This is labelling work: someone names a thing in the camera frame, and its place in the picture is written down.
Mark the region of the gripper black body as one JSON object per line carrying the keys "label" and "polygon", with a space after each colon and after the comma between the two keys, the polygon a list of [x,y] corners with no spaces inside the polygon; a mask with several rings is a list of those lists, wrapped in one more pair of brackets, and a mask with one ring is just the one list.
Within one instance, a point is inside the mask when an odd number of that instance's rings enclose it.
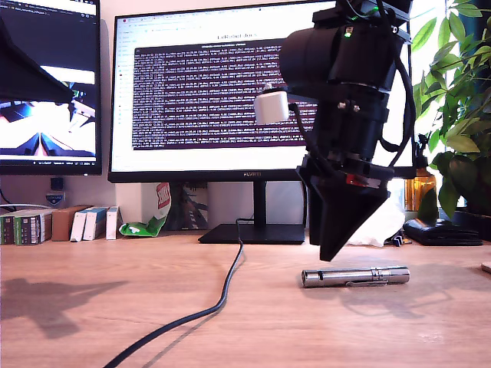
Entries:
{"label": "gripper black body", "polygon": [[378,189],[394,177],[392,167],[374,165],[371,160],[380,127],[354,122],[322,127],[316,123],[307,131],[297,126],[305,139],[307,153],[297,173],[308,188],[320,192],[320,181],[336,179],[355,186]]}

